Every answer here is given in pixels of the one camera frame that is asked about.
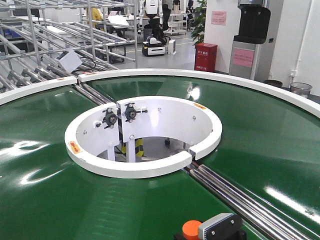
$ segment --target green conveyor belt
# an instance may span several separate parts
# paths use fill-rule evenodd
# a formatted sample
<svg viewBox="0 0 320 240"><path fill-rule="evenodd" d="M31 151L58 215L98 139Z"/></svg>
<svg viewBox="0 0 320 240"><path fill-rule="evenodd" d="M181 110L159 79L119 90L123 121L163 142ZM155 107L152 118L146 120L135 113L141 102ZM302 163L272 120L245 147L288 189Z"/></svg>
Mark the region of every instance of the green conveyor belt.
<svg viewBox="0 0 320 240"><path fill-rule="evenodd" d="M199 162L320 239L320 119L276 97L197 78L121 77L92 86L116 101L123 94L186 98L190 86L200 88L196 102L218 115L223 130L217 152Z"/></svg>
<svg viewBox="0 0 320 240"><path fill-rule="evenodd" d="M91 84L115 101L186 98L190 84L199 87L197 102L223 125L218 151L200 162L317 239L311 231L320 229L318 118L263 93L194 78L122 77ZM92 107L70 87L0 106L0 240L171 240L188 220L232 211L183 171L116 179L76 165L66 152L65 129ZM248 224L244 229L249 240L264 239Z"/></svg>

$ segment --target orange warning label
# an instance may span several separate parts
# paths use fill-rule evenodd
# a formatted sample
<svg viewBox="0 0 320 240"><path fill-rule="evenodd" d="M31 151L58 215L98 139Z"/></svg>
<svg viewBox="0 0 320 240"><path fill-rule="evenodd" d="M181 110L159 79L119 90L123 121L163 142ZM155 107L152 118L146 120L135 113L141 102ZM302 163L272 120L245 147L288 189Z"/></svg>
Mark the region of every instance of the orange warning label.
<svg viewBox="0 0 320 240"><path fill-rule="evenodd" d="M202 110L207 109L205 106L202 106L202 105L199 104L199 103L194 103L193 105L197 106L198 108L201 108Z"/></svg>
<svg viewBox="0 0 320 240"><path fill-rule="evenodd" d="M96 72L90 72L90 73L86 73L85 75L90 76L90 75L96 75L96 74L97 74Z"/></svg>
<svg viewBox="0 0 320 240"><path fill-rule="evenodd" d="M70 145L72 151L74 152L74 154L78 154L81 152L80 147L74 141L70 141L69 145Z"/></svg>

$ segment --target pink sign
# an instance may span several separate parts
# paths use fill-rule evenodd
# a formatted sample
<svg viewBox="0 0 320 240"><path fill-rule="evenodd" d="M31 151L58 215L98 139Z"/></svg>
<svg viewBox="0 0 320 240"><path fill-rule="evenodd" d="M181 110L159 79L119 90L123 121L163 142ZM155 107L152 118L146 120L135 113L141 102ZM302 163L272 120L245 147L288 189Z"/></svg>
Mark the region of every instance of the pink sign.
<svg viewBox="0 0 320 240"><path fill-rule="evenodd" d="M232 63L234 65L245 66L248 68L252 67L252 62L255 56L254 50L234 48L233 53Z"/></svg>
<svg viewBox="0 0 320 240"><path fill-rule="evenodd" d="M226 11L213 11L211 15L211 24L225 26L227 21Z"/></svg>

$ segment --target potted plant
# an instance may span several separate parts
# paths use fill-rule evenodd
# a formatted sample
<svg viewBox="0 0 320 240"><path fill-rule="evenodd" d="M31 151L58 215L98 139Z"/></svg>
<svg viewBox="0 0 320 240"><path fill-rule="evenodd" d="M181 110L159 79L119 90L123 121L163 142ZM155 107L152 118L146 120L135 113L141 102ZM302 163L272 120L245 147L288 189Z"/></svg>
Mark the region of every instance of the potted plant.
<svg viewBox="0 0 320 240"><path fill-rule="evenodd" d="M196 40L194 44L203 43L205 39L205 25L206 25L206 11L207 0L197 0L200 6L194 10L195 17L192 19L192 26L194 27L191 36Z"/></svg>

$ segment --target curved belt conveyor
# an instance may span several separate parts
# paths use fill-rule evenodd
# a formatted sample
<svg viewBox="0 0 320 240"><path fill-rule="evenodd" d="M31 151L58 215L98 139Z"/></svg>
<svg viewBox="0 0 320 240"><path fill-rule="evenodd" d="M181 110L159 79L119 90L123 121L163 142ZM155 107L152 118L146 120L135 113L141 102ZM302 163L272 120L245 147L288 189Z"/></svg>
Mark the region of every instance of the curved belt conveyor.
<svg viewBox="0 0 320 240"><path fill-rule="evenodd" d="M188 220L233 212L245 220L248 240L320 239L318 104L196 71L115 70L79 81L0 93L0 239L173 239ZM216 150L184 171L144 179L105 177L75 164L64 139L70 122L138 96L212 110L223 126Z"/></svg>

